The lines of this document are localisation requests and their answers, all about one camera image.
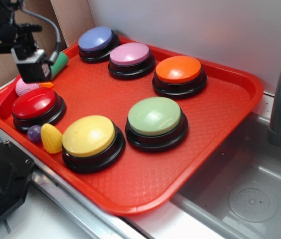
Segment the button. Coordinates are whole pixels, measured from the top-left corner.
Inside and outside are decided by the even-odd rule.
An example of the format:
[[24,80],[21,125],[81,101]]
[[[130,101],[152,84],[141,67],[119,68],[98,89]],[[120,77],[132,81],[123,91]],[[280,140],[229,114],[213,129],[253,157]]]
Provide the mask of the button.
[[72,123],[62,138],[62,158],[78,173],[96,173],[113,165],[125,149],[123,132],[104,116]]
[[115,128],[104,116],[88,116],[72,123],[63,134],[63,147],[75,157],[90,157],[102,152],[113,141]]
[[200,61],[190,56],[173,56],[156,66],[152,85],[159,96],[184,99],[202,92],[207,83]]
[[38,117],[55,104],[56,95],[49,88],[37,88],[18,97],[12,105],[12,113],[21,120]]
[[129,111],[131,128],[142,135],[156,136],[174,129],[180,121],[179,105],[164,97],[152,97],[135,104]]
[[112,30],[105,26],[92,28],[85,32],[78,41],[83,51],[97,51],[108,45],[113,38]]
[[149,56],[149,48],[145,44],[131,42],[116,47],[110,53],[111,61],[120,66],[129,66],[143,62]]
[[156,67],[157,77],[166,83],[182,84],[192,81],[201,72],[201,63],[190,56],[174,56],[161,61]]
[[120,43],[119,37],[110,28],[94,27],[79,38],[79,55],[86,63],[107,61],[111,51]]
[[125,134],[134,148],[163,152],[186,138],[188,120],[179,105],[165,97],[152,97],[136,103],[129,111]]
[[66,112],[62,97],[46,87],[36,88],[21,95],[11,108],[14,126],[24,133],[36,124],[57,123]]
[[129,80],[149,74],[155,68],[155,63],[148,46],[130,42],[111,51],[108,69],[112,77]]

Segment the tray rim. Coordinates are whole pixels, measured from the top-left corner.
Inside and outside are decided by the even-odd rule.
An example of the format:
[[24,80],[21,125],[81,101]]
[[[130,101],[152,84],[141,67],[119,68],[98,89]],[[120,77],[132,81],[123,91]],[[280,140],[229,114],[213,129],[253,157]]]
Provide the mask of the tray rim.
[[[120,37],[121,43],[129,43],[134,42],[133,40]],[[65,49],[63,52],[69,57],[72,58],[78,54],[78,44],[74,44],[71,47]],[[171,56],[177,56],[182,55],[176,52],[164,50],[155,46],[147,45],[152,53],[155,55],[157,61],[161,61],[165,59],[166,57]],[[228,137],[228,135],[241,123],[241,121],[247,117],[247,115],[252,111],[252,109],[258,104],[258,102],[263,97],[264,89],[263,85],[260,82],[260,80],[247,72],[234,69],[231,67],[223,66],[217,63],[208,62],[202,59],[198,60],[201,62],[201,64],[204,67],[204,70],[206,71],[208,75],[209,69],[213,68],[217,71],[222,71],[225,74],[232,75],[235,74],[238,79],[240,79],[240,82],[236,82],[237,79],[234,81],[231,80],[231,78],[227,79],[227,82],[241,86],[246,90],[246,88],[249,88],[246,90],[250,95],[250,101],[247,105],[241,109],[241,111],[235,115],[234,118],[219,132],[216,137],[213,138],[212,141],[209,142],[209,144],[197,155],[195,160],[193,160],[187,168],[155,199],[151,200],[148,203],[143,203],[139,205],[133,205],[133,206],[127,206],[127,205],[119,205],[115,202],[109,201],[108,197],[96,197],[93,193],[89,194],[90,192],[96,192],[97,189],[94,188],[92,185],[89,185],[87,187],[87,183],[83,182],[82,180],[75,177],[72,171],[70,171],[67,168],[64,168],[64,166],[57,164],[57,163],[49,163],[46,162],[46,160],[41,160],[40,155],[45,156],[45,154],[42,154],[41,150],[37,147],[34,147],[29,142],[29,140],[21,139],[21,141],[16,140],[13,135],[12,128],[5,129],[5,119],[0,118],[0,128],[4,130],[8,135],[10,135],[12,138],[14,138],[16,141],[18,141],[22,146],[24,146],[27,150],[29,150],[34,156],[36,156],[40,161],[45,163],[48,167],[50,167],[55,173],[57,173],[59,176],[61,176],[63,179],[65,179],[67,182],[69,182],[73,187],[75,187],[77,190],[79,190],[85,197],[92,200],[96,205],[98,205],[103,210],[112,213],[117,216],[131,216],[139,213],[143,213],[149,210],[153,210],[160,205],[164,204],[165,202],[169,201],[172,196],[178,191],[178,189],[188,180],[188,178],[195,172],[195,170],[198,169],[198,167],[212,154],[212,152]],[[0,95],[8,88],[8,86],[2,88],[0,90]]]

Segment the button top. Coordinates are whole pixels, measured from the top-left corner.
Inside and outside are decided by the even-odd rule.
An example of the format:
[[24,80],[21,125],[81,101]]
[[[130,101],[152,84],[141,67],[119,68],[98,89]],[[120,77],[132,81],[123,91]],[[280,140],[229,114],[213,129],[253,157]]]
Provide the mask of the button top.
[[29,120],[41,116],[55,104],[53,90],[41,87],[18,97],[12,105],[12,113],[19,119]]
[[108,45],[113,38],[112,30],[106,26],[94,27],[86,31],[78,41],[83,51],[97,51]]
[[194,80],[201,72],[201,63],[190,56],[166,58],[156,66],[157,77],[166,83],[182,84]]
[[110,53],[111,61],[120,66],[130,66],[141,63],[146,60],[148,56],[148,46],[138,42],[120,45]]
[[180,118],[179,105],[165,97],[151,97],[139,101],[128,114],[131,128],[146,136],[157,136],[173,130]]
[[74,157],[90,157],[105,150],[115,137],[112,121],[104,116],[87,116],[72,123],[64,132],[62,144]]

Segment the green button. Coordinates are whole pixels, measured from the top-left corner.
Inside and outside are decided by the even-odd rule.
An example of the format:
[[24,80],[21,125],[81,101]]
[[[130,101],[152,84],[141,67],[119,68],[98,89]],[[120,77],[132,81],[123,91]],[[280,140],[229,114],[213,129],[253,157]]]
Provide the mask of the green button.
[[173,130],[180,122],[179,105],[165,97],[147,98],[136,103],[129,112],[131,128],[142,135],[157,136]]

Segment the sink basin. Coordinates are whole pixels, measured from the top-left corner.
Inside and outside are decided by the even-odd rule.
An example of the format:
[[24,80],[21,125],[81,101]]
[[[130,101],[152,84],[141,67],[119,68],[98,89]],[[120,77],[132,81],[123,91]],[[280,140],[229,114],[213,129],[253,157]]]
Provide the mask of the sink basin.
[[172,202],[225,238],[281,239],[281,147],[250,114]]

